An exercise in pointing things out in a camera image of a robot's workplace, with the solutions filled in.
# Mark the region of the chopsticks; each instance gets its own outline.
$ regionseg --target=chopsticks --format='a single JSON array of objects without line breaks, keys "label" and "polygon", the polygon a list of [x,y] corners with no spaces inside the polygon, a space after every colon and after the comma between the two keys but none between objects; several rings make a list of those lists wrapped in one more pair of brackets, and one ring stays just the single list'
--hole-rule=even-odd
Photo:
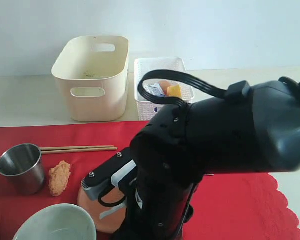
[{"label": "chopsticks", "polygon": [[117,147],[113,145],[98,146],[53,146],[40,147],[41,153],[46,154],[64,154],[64,153],[83,153],[83,152],[100,152],[100,151],[116,151]]}]

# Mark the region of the egg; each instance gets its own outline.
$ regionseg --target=egg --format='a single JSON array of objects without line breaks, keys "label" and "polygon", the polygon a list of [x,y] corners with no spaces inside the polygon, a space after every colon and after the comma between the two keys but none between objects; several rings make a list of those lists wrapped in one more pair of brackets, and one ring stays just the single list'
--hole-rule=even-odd
[{"label": "egg", "polygon": [[159,85],[166,96],[168,96],[168,87],[171,86],[171,83],[167,80],[162,80],[159,82]]}]

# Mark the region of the stainless steel cup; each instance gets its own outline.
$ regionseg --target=stainless steel cup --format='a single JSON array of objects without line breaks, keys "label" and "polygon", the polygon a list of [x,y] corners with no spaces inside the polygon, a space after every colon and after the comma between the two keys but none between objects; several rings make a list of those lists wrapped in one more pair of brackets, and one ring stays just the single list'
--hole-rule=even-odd
[{"label": "stainless steel cup", "polygon": [[0,157],[0,174],[7,177],[21,194],[37,193],[45,181],[40,148],[30,143],[10,148]]}]

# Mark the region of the white plastic basket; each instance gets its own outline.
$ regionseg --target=white plastic basket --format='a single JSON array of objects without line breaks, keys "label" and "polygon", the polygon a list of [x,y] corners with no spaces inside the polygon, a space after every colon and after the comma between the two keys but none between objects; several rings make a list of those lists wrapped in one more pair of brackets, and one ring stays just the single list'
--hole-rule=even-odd
[{"label": "white plastic basket", "polygon": [[74,120],[113,121],[125,113],[128,54],[122,36],[80,36],[67,43],[51,72]]},{"label": "white plastic basket", "polygon": [[[184,61],[179,57],[139,58],[134,61],[134,98],[136,100],[140,121],[150,120],[163,107],[163,105],[155,104],[145,100],[138,93],[139,82],[146,73],[153,70],[174,70],[183,73],[187,72]],[[154,84],[158,81],[158,79],[150,79],[147,80],[146,83]],[[191,86],[175,81],[169,82],[172,85],[179,84],[181,88],[182,99],[187,103],[192,102],[195,95]]]}]

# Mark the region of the white wall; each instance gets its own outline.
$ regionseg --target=white wall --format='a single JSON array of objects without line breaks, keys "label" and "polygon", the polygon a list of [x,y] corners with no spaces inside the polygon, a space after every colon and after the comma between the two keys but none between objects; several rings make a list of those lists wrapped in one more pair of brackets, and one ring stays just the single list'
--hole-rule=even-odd
[{"label": "white wall", "polygon": [[131,63],[178,56],[189,70],[296,66],[300,0],[0,0],[0,76],[50,74],[82,35],[128,37]]}]

